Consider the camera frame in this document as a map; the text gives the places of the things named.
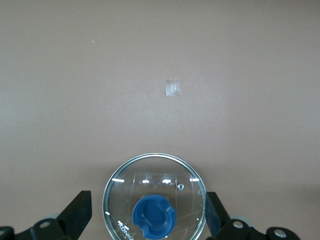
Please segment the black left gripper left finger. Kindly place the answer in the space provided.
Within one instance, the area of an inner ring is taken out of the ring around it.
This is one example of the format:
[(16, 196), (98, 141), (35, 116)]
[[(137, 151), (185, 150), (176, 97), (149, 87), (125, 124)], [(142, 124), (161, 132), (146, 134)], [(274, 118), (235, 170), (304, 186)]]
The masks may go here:
[(2, 240), (77, 240), (92, 217), (92, 193), (81, 191), (56, 217), (42, 219), (16, 233), (11, 226), (0, 228)]

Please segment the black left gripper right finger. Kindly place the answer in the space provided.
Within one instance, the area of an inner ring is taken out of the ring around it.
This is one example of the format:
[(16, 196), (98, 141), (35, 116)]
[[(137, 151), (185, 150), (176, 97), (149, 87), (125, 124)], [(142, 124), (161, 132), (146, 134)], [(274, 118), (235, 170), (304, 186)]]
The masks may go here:
[(205, 220), (211, 236), (209, 240), (299, 240), (293, 231), (283, 227), (270, 227), (265, 233), (257, 231), (247, 221), (231, 218), (216, 192), (205, 197)]

